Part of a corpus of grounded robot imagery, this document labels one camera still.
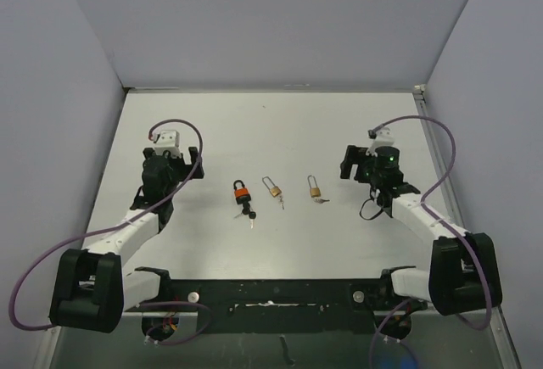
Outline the brass padlock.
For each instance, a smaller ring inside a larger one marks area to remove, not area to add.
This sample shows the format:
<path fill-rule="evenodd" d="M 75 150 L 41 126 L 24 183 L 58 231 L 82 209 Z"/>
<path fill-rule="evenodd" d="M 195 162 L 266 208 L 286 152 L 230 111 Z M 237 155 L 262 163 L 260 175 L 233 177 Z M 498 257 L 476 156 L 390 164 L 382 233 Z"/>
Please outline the brass padlock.
<path fill-rule="evenodd" d="M 316 178 L 313 175 L 308 175 L 307 181 L 311 198 L 320 198 L 322 196 L 322 193 L 320 188 L 318 187 Z"/>
<path fill-rule="evenodd" d="M 261 180 L 273 198 L 280 197 L 283 194 L 282 190 L 269 176 L 263 176 Z"/>

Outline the orange black padlock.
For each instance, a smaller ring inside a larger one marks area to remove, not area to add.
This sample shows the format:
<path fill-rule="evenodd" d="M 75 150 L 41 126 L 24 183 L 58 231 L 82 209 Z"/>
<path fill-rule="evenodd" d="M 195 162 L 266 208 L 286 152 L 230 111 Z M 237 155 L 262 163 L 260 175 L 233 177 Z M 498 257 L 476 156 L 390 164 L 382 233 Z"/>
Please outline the orange black padlock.
<path fill-rule="evenodd" d="M 234 198 L 239 205 L 248 204 L 251 201 L 251 195 L 242 180 L 233 182 Z"/>

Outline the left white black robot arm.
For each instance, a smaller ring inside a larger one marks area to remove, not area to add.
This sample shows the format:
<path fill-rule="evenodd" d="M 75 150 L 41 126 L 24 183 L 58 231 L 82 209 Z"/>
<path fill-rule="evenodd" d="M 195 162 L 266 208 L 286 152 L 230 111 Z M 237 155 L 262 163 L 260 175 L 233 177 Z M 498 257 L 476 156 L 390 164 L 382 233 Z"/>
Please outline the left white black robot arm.
<path fill-rule="evenodd" d="M 49 310 L 51 323 L 111 333 L 124 311 L 146 303 L 163 310 L 174 299 L 170 273 L 153 267 L 123 270 L 126 262 L 160 234 L 173 211 L 176 190 L 204 176 L 197 148 L 182 154 L 156 148 L 143 151 L 142 186 L 120 227 L 84 249 L 67 249 L 59 259 Z"/>

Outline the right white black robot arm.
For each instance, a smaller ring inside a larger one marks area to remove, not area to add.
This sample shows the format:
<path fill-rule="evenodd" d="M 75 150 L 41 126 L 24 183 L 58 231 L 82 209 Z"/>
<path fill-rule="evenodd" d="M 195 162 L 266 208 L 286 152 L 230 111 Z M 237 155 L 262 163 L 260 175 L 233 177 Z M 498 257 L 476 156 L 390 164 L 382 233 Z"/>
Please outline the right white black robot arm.
<path fill-rule="evenodd" d="M 380 303 L 398 308 L 407 298 L 429 302 L 443 316 L 493 309 L 502 302 L 495 247 L 485 233 L 471 233 L 448 222 L 423 202 L 421 192 L 406 182 L 398 148 L 350 145 L 340 164 L 340 178 L 370 187 L 369 201 L 406 226 L 429 246 L 428 266 L 393 267 L 378 287 Z"/>

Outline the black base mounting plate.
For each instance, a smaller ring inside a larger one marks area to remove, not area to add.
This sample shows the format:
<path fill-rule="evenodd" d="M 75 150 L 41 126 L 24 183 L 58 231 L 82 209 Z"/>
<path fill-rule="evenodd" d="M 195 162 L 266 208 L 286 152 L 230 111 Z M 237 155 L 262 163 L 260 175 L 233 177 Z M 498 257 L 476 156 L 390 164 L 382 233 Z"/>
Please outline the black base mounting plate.
<path fill-rule="evenodd" d="M 171 282 L 144 312 L 194 313 L 205 334 L 371 334 L 403 300 L 385 277 Z"/>

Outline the aluminium frame rail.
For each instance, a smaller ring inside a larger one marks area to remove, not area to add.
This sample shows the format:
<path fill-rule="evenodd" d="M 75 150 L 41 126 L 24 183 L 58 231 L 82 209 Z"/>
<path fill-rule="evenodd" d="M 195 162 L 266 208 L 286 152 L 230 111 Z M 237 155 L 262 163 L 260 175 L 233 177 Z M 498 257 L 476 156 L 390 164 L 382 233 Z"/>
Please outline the aluminium frame rail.
<path fill-rule="evenodd" d="M 428 111 L 426 98 L 426 85 L 419 84 L 413 87 L 412 93 L 417 106 L 417 112 L 423 116 L 430 116 Z M 450 146 L 450 140 L 445 131 L 440 126 L 427 121 L 422 123 L 424 135 L 427 140 L 428 147 L 431 152 L 434 168 L 438 177 L 441 177 L 447 170 L 447 166 L 451 159 L 443 148 Z M 444 197 L 445 207 L 452 221 L 457 225 L 466 226 L 460 203 L 457 200 L 454 186 L 451 182 L 451 177 L 446 177 L 445 181 L 440 185 L 440 190 Z M 520 362 L 515 350 L 511 335 L 509 333 L 507 322 L 503 316 L 502 308 L 499 306 L 493 309 L 490 322 L 490 330 L 495 340 L 497 353 L 500 357 L 501 364 L 504 368 L 520 368 Z"/>

